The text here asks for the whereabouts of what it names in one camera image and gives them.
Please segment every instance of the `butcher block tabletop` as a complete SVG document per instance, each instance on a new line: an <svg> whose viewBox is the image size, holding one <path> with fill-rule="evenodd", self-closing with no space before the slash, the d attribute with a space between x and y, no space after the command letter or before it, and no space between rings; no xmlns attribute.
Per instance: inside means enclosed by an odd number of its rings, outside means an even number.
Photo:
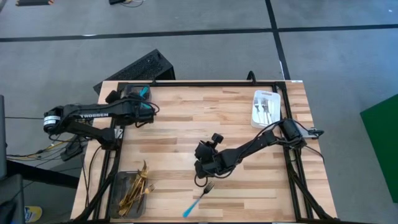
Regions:
<svg viewBox="0 0 398 224"><path fill-rule="evenodd" d="M117 87L117 81L103 82L98 103L104 104L106 96ZM313 127L304 84L286 81L286 87L293 119L305 127ZM141 169L145 160L149 167L149 184L154 184L155 190L147 196L143 216L133 220L112 219L112 222L295 221L282 146L266 147L245 158L228 178L209 178L215 183L214 189L200 200L188 218L182 217L182 213L203 192L193 181L194 153L199 141L211 140L213 133L222 134L224 140L217 150L236 148L250 141L260 131L250 125L254 92L272 91L271 87L155 86L150 90L151 101L160 107L160 112L152 124L141 128L126 126L119 171ZM281 107L282 115L285 115L283 103ZM94 120L97 128L107 128L110 123L110 118ZM317 140L306 141L310 147L320 151ZM86 172L98 146L97 141L88 144ZM90 199L98 189L104 153L100 150L93 160ZM322 158L303 148L302 161L309 191L329 215L336 217ZM103 196L99 218L105 216L108 190ZM301 214L305 217L303 197L298 189L297 192ZM82 172L71 218L83 211L85 199Z"/></svg>

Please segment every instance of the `black box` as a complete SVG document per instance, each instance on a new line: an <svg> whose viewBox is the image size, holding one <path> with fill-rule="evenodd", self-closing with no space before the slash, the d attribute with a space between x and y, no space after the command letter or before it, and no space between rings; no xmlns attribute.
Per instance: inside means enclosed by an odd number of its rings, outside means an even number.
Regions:
<svg viewBox="0 0 398 224"><path fill-rule="evenodd" d="M173 65L157 50L153 50L126 68L116 72L108 80L175 80ZM94 91L100 94L102 82Z"/></svg>

